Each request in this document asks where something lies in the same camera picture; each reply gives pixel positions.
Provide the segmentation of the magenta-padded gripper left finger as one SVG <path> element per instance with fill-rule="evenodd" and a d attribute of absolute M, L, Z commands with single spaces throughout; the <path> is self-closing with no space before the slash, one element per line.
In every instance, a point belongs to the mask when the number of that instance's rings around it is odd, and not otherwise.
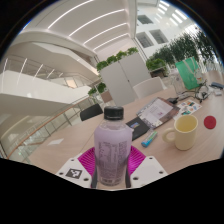
<path fill-rule="evenodd" d="M 96 188 L 97 170 L 94 148 L 70 158 L 56 175 L 84 188 Z"/>

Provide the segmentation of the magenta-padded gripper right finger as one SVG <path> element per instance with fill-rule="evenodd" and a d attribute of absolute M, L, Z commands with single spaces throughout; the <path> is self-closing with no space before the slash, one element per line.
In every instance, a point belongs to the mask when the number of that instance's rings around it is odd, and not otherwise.
<path fill-rule="evenodd" d="M 125 176 L 127 188 L 140 188 L 167 175 L 154 156 L 145 156 L 134 146 L 131 147 Z"/>

